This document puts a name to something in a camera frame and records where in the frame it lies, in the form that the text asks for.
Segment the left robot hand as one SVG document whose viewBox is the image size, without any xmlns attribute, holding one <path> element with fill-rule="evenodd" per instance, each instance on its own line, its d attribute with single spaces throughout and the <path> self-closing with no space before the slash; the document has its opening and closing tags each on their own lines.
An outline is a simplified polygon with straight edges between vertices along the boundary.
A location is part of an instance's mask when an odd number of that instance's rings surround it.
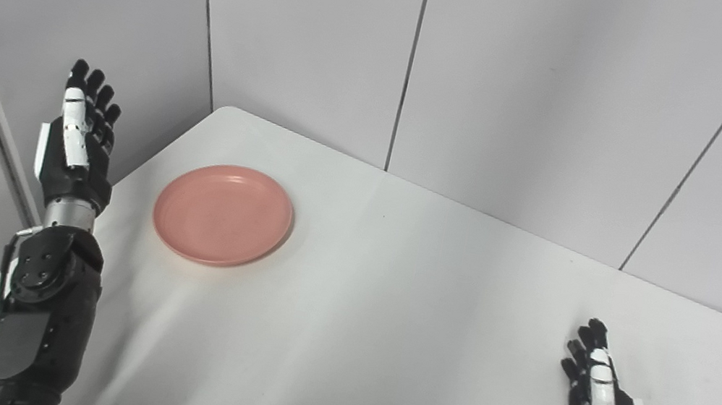
<svg viewBox="0 0 722 405">
<path fill-rule="evenodd" d="M 43 123 L 34 174 L 45 204 L 66 198 L 85 203 L 98 216 L 111 201 L 110 155 L 121 106 L 101 69 L 84 59 L 73 64 L 62 97 L 61 114 Z"/>
</svg>

